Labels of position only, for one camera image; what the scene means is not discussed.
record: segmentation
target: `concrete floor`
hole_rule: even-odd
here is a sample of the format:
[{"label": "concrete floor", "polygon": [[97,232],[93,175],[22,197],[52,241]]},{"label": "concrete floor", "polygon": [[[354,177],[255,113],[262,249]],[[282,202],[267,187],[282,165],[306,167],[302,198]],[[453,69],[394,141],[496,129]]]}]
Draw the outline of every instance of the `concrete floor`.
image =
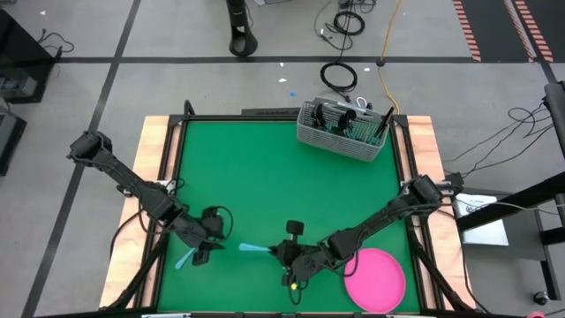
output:
[{"label": "concrete floor", "polygon": [[[132,4],[138,1],[19,0],[4,8],[36,38],[45,27],[74,42],[75,51],[66,57],[113,57]],[[258,7],[248,1],[253,32],[260,41],[255,56],[336,56],[337,51],[313,34],[313,18],[324,3],[294,0]],[[394,0],[378,2],[365,19],[366,31],[354,39],[354,48],[345,56],[380,54],[395,4]],[[318,28],[331,20],[332,12],[335,9],[320,15]],[[230,56],[224,1],[141,0],[134,18],[125,57]],[[450,0],[427,0],[426,4],[405,0],[388,53],[399,57],[471,56]],[[191,100],[199,114],[297,107],[316,95],[332,95],[320,81],[322,65],[120,64],[108,100],[102,99],[105,107],[99,130],[112,139],[116,156],[131,165],[145,116],[179,113],[185,99]],[[384,112],[390,104],[375,65],[350,65],[359,76],[352,96],[364,96]],[[552,68],[558,79],[565,78],[565,64]],[[0,178],[0,317],[22,313],[74,169],[64,156],[100,105],[110,69],[110,63],[60,64],[51,74],[41,103],[13,107],[28,126],[8,175]],[[388,64],[383,74],[403,113],[432,116],[444,159],[510,124],[510,108],[535,109],[547,83],[538,64],[398,63]],[[328,72],[335,82],[345,82],[348,76]],[[519,152],[531,140],[522,139],[527,131],[527,127],[519,130],[487,162]],[[446,163],[445,168],[468,170],[492,146],[478,148],[455,163]],[[548,132],[517,159],[477,171],[465,182],[471,187],[513,192],[563,171],[563,166],[556,137]],[[109,242],[123,201],[111,180],[85,170],[36,315],[96,310],[108,267]],[[555,216],[543,217],[548,228],[555,225]],[[556,267],[565,268],[565,247],[552,249]],[[472,288],[491,311],[526,315],[565,307],[565,302],[547,307],[531,302],[531,295],[544,289],[537,262],[472,249],[467,254]],[[565,272],[557,274],[563,289]]]}]

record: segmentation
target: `wooden board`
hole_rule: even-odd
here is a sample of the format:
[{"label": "wooden board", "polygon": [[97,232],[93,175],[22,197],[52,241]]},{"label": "wooden board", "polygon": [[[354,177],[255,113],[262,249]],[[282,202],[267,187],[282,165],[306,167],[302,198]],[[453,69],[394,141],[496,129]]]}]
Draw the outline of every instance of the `wooden board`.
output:
[{"label": "wooden board", "polygon": [[[428,116],[410,116],[408,119],[418,173],[427,174],[434,181],[442,181],[444,179],[443,167],[433,133],[431,118]],[[157,179],[168,121],[168,116],[146,117],[145,119],[139,139],[138,152],[133,164],[133,171],[146,180]],[[177,149],[178,131],[178,129],[174,131],[166,178],[171,178],[172,175],[175,151]],[[406,149],[403,146],[402,137],[402,133],[398,133],[403,167],[408,167]],[[404,174],[407,179],[411,177],[408,171],[405,171]],[[449,207],[442,209],[453,213],[452,209]],[[124,222],[129,216],[137,212],[137,210],[137,200],[126,199],[120,223]],[[465,288],[463,257],[455,220],[440,213],[434,213],[429,218],[429,226],[438,269],[459,294],[461,299],[468,305],[474,306],[471,295]],[[145,237],[146,233],[140,228],[139,223],[132,222],[124,227],[122,233],[117,238],[114,254],[109,264],[106,284],[102,291],[101,307],[111,304],[128,285],[139,269]],[[427,305],[433,308],[435,304],[433,302],[430,278],[429,275],[427,275],[426,269],[423,266],[421,266],[421,268]],[[144,293],[144,299],[142,301],[143,305],[149,305],[150,303],[154,282],[154,269],[147,275],[147,282],[146,292]],[[445,301],[445,303],[446,307],[450,308],[448,302]]]}]

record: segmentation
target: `white paper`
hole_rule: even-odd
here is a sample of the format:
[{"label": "white paper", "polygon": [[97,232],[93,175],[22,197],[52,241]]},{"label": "white paper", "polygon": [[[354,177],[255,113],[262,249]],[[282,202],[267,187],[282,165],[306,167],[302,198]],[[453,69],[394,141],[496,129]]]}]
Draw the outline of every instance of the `white paper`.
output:
[{"label": "white paper", "polygon": [[[456,196],[456,198],[459,200],[456,202],[459,217],[468,215],[470,212],[479,209],[478,207],[482,205],[496,202],[496,197],[489,195],[469,195],[460,193]],[[497,220],[478,228],[465,231],[463,233],[463,242],[497,246],[507,246],[509,244],[502,220]]]}]

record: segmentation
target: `pink frisbee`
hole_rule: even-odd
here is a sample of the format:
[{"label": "pink frisbee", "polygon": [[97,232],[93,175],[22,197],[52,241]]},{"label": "pink frisbee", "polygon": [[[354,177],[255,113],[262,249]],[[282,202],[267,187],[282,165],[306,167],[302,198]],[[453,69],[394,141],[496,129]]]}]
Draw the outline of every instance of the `pink frisbee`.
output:
[{"label": "pink frisbee", "polygon": [[[390,254],[376,248],[359,251],[355,274],[345,277],[345,289],[363,310],[386,314],[403,300],[406,279],[403,269]],[[355,258],[345,265],[345,274],[355,268]]]}]

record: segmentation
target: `green mat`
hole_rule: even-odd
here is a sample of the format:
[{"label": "green mat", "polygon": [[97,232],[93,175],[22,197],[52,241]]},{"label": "green mat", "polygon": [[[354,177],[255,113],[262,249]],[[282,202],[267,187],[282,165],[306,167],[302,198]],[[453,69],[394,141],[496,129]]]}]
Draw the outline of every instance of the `green mat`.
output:
[{"label": "green mat", "polygon": [[[374,162],[364,163],[299,143],[295,123],[190,122],[178,198],[194,215],[212,205],[235,217],[226,249],[193,267],[175,263],[188,247],[171,235],[159,311],[358,312],[343,278],[315,276],[298,306],[281,285],[283,268],[267,253],[239,252],[239,243],[277,245],[288,237],[288,220],[305,223],[305,244],[355,226],[382,208],[399,190],[390,137]],[[418,297],[403,222],[368,239],[363,247],[392,254],[406,276],[396,312],[417,312]]]}]

